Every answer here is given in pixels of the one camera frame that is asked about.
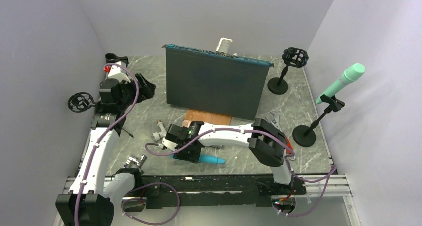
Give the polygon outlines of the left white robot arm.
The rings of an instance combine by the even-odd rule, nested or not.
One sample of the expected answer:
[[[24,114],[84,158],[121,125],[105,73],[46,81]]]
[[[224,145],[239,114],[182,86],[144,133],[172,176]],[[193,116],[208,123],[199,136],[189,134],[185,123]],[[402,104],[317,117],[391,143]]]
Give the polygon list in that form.
[[[135,103],[154,96],[156,86],[136,73],[134,80],[107,78],[100,82],[100,98],[83,99],[79,94],[68,100],[79,111],[94,107],[90,139],[85,158],[69,191],[56,198],[56,209],[66,226],[109,226],[115,212],[128,193],[137,196],[142,192],[143,182],[139,170],[120,169],[115,178],[104,185],[106,166],[112,149],[121,135],[128,112]]]

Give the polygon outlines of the black tripod shock-mount stand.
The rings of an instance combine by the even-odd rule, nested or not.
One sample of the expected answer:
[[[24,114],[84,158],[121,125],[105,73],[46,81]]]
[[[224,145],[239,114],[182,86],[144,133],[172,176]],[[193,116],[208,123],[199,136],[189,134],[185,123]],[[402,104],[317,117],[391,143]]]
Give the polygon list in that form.
[[[121,106],[118,100],[103,102],[101,100],[94,102],[94,98],[87,92],[78,92],[69,97],[67,101],[68,108],[76,113],[81,113],[89,108],[94,108],[94,116],[91,119],[90,129],[108,128],[125,114],[128,106]]]

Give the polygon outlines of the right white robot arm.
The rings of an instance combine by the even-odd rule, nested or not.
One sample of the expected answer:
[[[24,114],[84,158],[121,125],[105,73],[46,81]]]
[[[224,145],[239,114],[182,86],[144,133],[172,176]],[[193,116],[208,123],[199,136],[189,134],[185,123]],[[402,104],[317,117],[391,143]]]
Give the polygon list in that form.
[[[236,146],[249,149],[255,158],[268,166],[277,192],[285,194],[293,188],[292,174],[285,162],[291,153],[284,133],[264,119],[238,126],[215,125],[193,121],[188,127],[170,125],[162,144],[174,151],[179,160],[198,163],[204,147]]]

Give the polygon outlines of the blue microphone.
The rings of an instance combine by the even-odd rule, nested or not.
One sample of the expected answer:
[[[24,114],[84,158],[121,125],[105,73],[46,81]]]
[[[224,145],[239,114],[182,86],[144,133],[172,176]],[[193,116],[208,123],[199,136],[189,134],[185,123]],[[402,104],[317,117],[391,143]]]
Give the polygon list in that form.
[[[187,161],[190,163],[206,163],[206,164],[224,164],[225,160],[216,156],[200,154],[198,157],[190,156],[177,156],[176,154],[171,155],[173,159]]]

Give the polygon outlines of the black round-base clip stand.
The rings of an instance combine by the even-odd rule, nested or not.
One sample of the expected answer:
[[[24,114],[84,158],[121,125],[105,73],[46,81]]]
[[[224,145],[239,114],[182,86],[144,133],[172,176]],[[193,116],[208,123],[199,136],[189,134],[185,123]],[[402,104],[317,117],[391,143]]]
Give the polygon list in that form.
[[[117,63],[117,62],[122,62],[126,65],[129,64],[129,59],[127,56],[123,56],[123,57],[119,57],[114,53],[106,53],[105,54],[105,61],[106,63]]]

